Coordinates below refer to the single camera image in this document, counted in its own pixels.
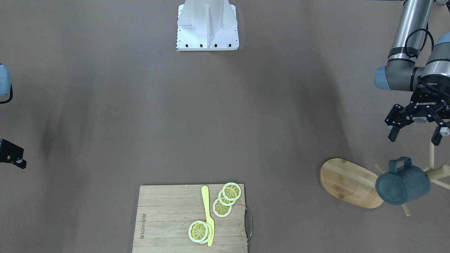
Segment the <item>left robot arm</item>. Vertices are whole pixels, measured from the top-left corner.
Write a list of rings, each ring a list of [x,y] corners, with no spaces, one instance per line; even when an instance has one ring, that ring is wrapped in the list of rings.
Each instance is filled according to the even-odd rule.
[[[384,122],[394,142],[401,128],[415,122],[435,122],[431,142],[438,146],[449,135],[449,33],[434,41],[429,32],[433,0],[406,0],[387,64],[375,74],[377,88],[412,92],[404,107],[393,105]]]

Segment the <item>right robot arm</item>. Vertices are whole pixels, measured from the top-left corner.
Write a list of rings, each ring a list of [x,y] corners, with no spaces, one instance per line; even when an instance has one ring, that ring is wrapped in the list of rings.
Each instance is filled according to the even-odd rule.
[[[0,65],[0,96],[9,96],[8,99],[0,101],[0,104],[9,103],[13,99],[13,86],[9,69]]]

